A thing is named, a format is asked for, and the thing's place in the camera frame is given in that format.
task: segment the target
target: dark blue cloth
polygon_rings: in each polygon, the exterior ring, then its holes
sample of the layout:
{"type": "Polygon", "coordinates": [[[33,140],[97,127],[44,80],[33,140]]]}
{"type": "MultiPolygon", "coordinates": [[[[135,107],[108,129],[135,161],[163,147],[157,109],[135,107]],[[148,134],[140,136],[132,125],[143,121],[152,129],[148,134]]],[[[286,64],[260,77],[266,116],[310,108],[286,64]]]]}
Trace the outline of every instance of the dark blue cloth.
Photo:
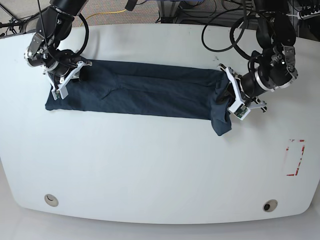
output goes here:
{"type": "Polygon", "coordinates": [[[230,100],[216,102],[229,83],[222,71],[92,60],[80,76],[64,100],[50,93],[45,108],[205,119],[219,136],[231,130],[230,100]]]}

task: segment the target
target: gray carpet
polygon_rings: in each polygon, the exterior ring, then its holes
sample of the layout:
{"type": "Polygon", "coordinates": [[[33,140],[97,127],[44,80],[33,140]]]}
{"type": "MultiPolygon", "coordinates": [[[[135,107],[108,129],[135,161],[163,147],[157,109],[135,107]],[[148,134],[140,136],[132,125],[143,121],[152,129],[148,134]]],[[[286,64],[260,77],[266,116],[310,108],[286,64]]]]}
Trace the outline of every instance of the gray carpet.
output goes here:
{"type": "MultiPolygon", "coordinates": [[[[99,12],[113,12],[125,9],[128,0],[89,0],[82,10],[83,16],[86,18],[92,14],[99,12]]],[[[221,0],[205,0],[205,2],[195,9],[212,12],[215,9],[215,1],[217,3],[217,10],[222,11],[221,0]]],[[[17,18],[23,18],[35,14],[38,11],[37,0],[0,0],[9,11],[11,11],[17,18]]],[[[50,0],[40,0],[41,8],[49,5],[50,0]]],[[[235,8],[232,3],[225,2],[227,8],[235,8]]],[[[107,24],[151,24],[157,20],[158,5],[156,1],[149,0],[148,2],[137,5],[134,11],[122,12],[117,14],[96,15],[87,20],[90,26],[107,25],[107,24]]],[[[0,9],[0,22],[8,23],[9,15],[0,9]]],[[[81,21],[76,17],[73,22],[73,27],[79,27],[81,21]]],[[[28,24],[27,30],[35,29],[36,20],[28,24]]],[[[0,33],[5,32],[6,29],[0,29],[0,33]]]]}

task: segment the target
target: metal stand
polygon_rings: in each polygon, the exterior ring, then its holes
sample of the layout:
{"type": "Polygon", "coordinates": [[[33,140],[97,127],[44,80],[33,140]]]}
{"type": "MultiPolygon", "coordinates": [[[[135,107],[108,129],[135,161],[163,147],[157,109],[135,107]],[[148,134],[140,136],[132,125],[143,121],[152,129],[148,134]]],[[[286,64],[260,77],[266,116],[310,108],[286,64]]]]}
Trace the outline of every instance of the metal stand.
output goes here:
{"type": "MultiPolygon", "coordinates": [[[[296,4],[295,0],[288,0],[290,2],[289,8],[292,15],[298,15],[299,12],[297,10],[301,10],[301,6],[299,4],[296,4]]],[[[294,26],[296,36],[299,38],[300,36],[300,27],[299,27],[299,19],[295,16],[290,17],[291,23],[294,26]]]]}
{"type": "Polygon", "coordinates": [[[173,24],[180,1],[157,1],[162,24],[173,24]]]}

